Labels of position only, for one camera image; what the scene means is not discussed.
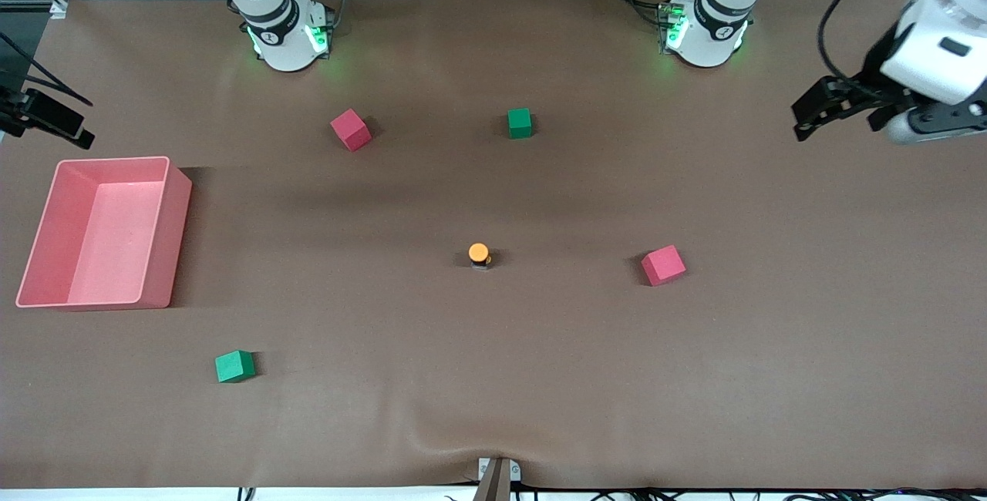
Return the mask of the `pink cube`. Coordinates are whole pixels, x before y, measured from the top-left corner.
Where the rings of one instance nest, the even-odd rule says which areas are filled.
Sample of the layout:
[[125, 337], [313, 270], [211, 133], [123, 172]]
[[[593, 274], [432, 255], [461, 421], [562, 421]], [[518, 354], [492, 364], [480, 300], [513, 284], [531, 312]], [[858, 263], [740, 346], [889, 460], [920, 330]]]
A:
[[368, 125], [353, 109], [348, 109], [332, 119], [330, 126], [348, 151], [360, 150], [372, 140]]
[[646, 253], [642, 258], [641, 266], [645, 272], [646, 282], [652, 287], [674, 281], [687, 272], [679, 250], [672, 244]]

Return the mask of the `brown table mat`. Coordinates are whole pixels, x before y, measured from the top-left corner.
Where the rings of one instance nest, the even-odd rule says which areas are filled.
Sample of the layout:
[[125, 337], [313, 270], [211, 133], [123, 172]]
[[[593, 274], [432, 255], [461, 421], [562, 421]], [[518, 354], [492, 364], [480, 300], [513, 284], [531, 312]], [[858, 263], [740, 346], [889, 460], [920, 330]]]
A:
[[[484, 456], [546, 488], [987, 487], [987, 133], [797, 142], [828, 2], [760, 0], [702, 70], [620, 0], [349, 0], [285, 75], [221, 0], [75, 0], [36, 58], [94, 146], [0, 142], [0, 488], [431, 486]], [[85, 156], [193, 181], [169, 308], [15, 306]], [[649, 286], [670, 244], [687, 272]], [[235, 350], [257, 375], [218, 384]]]

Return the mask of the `pink plastic bin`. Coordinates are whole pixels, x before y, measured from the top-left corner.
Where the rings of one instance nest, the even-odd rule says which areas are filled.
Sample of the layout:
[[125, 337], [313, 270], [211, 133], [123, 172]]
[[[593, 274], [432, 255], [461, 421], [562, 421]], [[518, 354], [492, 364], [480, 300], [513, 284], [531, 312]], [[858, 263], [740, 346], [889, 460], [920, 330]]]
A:
[[165, 156], [60, 161], [15, 304], [168, 307], [191, 192], [193, 182]]

